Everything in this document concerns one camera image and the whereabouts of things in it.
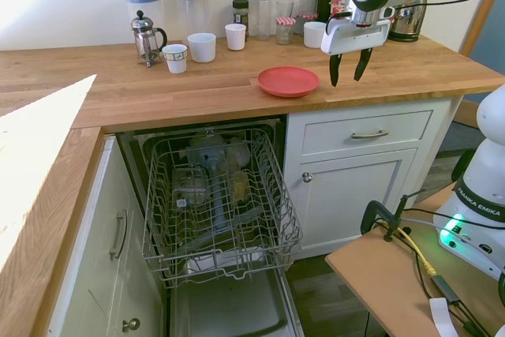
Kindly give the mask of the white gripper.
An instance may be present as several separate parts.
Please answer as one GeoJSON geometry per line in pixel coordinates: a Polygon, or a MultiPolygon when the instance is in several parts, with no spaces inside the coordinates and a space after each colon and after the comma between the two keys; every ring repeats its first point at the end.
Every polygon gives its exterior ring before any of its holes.
{"type": "Polygon", "coordinates": [[[394,13],[393,7],[372,12],[353,9],[336,13],[327,21],[320,49],[331,55],[329,71],[333,87],[339,82],[339,67],[345,53],[361,51],[353,76],[355,81],[361,79],[373,48],[386,42],[394,13]]]}

